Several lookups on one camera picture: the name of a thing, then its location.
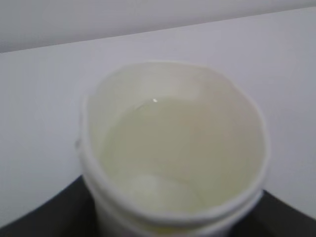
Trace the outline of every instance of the black surface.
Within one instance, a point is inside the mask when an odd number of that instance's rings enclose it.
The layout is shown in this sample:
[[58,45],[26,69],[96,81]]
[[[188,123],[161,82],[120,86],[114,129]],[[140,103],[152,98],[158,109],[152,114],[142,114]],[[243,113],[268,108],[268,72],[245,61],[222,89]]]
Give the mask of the black surface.
[[[79,177],[35,211],[0,229],[0,237],[98,237],[94,203]],[[230,237],[316,237],[316,221],[268,192]]]

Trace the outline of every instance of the liquid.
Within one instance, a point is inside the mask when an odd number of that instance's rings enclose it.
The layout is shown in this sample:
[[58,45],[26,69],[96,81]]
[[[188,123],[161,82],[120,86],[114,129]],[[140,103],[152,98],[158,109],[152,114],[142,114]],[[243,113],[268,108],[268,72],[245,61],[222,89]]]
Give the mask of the liquid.
[[138,206],[195,213],[222,204],[248,185],[233,141],[207,106],[153,99],[125,113],[109,130],[101,163]]

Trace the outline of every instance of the cup rim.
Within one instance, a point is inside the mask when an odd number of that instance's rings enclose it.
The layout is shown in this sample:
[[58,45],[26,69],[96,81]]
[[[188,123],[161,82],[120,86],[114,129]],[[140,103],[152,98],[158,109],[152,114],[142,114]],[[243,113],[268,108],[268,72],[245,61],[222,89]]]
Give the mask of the cup rim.
[[88,114],[87,114],[87,102],[88,98],[91,94],[88,94],[84,97],[82,108],[81,108],[81,119],[80,119],[80,146],[82,151],[84,152],[83,156],[80,156],[81,161],[84,163],[85,167],[89,170],[89,176],[93,178],[95,183],[99,186],[100,190],[106,191],[107,197],[113,203],[115,203],[119,208],[121,208],[126,213],[131,216],[147,223],[160,223],[164,226],[182,226],[182,225],[201,225],[208,223],[210,221],[214,221],[216,219],[220,219],[223,216],[226,216],[230,212],[235,211],[239,206],[243,205],[249,198],[254,194],[261,190],[261,186],[264,182],[269,163],[270,163],[270,143],[268,140],[268,130],[266,123],[264,121],[264,117],[262,112],[258,108],[258,106],[253,102],[248,95],[246,95],[237,85],[227,79],[224,75],[212,70],[207,66],[200,66],[191,63],[183,63],[183,62],[175,62],[175,61],[147,61],[143,63],[134,63],[125,65],[112,74],[109,74],[107,77],[110,77],[114,73],[123,70],[126,67],[137,66],[137,65],[145,65],[151,63],[169,63],[169,64],[180,64],[190,67],[198,67],[201,69],[207,69],[220,75],[225,78],[228,83],[230,83],[231,87],[238,91],[250,104],[250,106],[257,113],[259,122],[261,124],[261,131],[264,138],[265,145],[265,155],[263,157],[263,162],[261,164],[261,168],[257,174],[257,176],[252,180],[247,189],[245,189],[240,194],[236,195],[234,198],[228,200],[227,202],[219,205],[211,207],[207,210],[199,211],[195,214],[163,214],[163,213],[153,213],[150,211],[146,211],[136,204],[134,204],[131,200],[123,195],[123,193],[114,186],[114,184],[110,181],[104,170],[101,168],[99,160],[94,157],[90,139],[89,139],[89,127],[88,127]]

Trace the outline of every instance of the white plastic container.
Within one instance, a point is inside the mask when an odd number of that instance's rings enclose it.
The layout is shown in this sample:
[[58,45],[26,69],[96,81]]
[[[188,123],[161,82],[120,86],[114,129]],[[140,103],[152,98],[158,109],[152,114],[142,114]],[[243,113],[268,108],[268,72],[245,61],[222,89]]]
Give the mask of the white plastic container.
[[[141,209],[113,185],[98,160],[107,132],[126,110],[156,97],[201,101],[215,110],[249,158],[241,170],[251,177],[245,190],[195,214],[157,214]],[[223,236],[260,198],[269,163],[265,133],[254,103],[207,67],[175,62],[123,67],[85,97],[81,114],[79,157],[101,226],[121,230],[125,236]]]

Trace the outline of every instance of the white wall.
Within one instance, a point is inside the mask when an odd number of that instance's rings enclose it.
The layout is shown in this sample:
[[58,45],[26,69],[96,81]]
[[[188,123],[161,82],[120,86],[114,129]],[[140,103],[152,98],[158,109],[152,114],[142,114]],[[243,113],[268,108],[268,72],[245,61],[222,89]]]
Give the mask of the white wall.
[[316,0],[3,0],[0,52],[316,5]]

